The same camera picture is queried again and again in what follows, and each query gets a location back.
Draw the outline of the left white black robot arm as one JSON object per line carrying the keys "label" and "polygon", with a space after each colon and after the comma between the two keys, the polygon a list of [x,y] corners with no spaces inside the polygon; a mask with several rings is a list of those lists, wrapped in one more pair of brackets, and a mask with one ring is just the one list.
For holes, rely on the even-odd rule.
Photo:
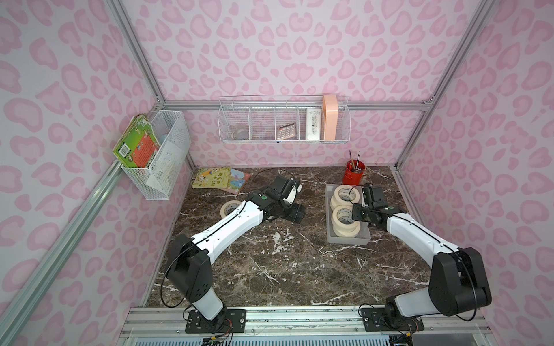
{"label": "left white black robot arm", "polygon": [[221,320],[225,306],[213,289],[212,265],[233,242],[265,221],[301,223],[305,207],[254,193],[232,213],[191,238],[177,237],[170,248],[164,281],[170,281],[186,301],[208,321]]}

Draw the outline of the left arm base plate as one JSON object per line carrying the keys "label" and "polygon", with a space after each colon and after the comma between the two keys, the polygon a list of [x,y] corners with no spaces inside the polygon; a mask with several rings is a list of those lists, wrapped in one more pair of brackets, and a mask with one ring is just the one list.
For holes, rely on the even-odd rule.
{"label": "left arm base plate", "polygon": [[230,330],[243,333],[247,321],[246,309],[224,308],[214,319],[204,317],[198,310],[191,311],[186,321],[186,334],[217,334]]}

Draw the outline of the beige tape roll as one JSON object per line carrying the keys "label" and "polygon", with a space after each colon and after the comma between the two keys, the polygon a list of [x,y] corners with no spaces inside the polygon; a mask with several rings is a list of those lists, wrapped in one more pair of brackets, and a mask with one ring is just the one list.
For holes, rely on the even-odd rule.
{"label": "beige tape roll", "polygon": [[222,219],[225,219],[227,216],[229,216],[230,213],[232,213],[234,210],[236,210],[240,205],[242,204],[239,200],[231,200],[226,202],[221,208],[220,208],[220,216]]}
{"label": "beige tape roll", "polygon": [[332,213],[331,216],[331,222],[332,225],[338,225],[338,224],[351,224],[354,222],[357,222],[353,220],[353,208],[352,206],[340,206],[337,207]]}
{"label": "beige tape roll", "polygon": [[354,222],[351,224],[333,224],[333,231],[340,238],[356,238],[361,230],[361,224]]}
{"label": "beige tape roll", "polygon": [[331,210],[337,209],[340,206],[351,206],[355,203],[360,203],[360,192],[356,187],[351,185],[340,185],[332,193],[330,199]]}

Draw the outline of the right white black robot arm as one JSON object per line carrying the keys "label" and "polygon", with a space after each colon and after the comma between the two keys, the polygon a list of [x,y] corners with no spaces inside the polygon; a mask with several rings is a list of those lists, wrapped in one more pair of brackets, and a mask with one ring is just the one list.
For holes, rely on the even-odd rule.
{"label": "right white black robot arm", "polygon": [[434,234],[399,208],[353,204],[352,218],[381,228],[408,245],[430,267],[425,288],[389,297],[388,319],[430,314],[452,317],[487,307],[492,295],[483,258],[472,247],[462,248]]}

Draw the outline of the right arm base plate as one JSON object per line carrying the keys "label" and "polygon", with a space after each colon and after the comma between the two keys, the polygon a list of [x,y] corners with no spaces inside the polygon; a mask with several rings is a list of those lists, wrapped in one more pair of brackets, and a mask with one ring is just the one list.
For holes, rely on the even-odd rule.
{"label": "right arm base plate", "polygon": [[366,332],[408,332],[416,333],[425,330],[421,317],[393,317],[385,308],[362,304],[358,308]]}

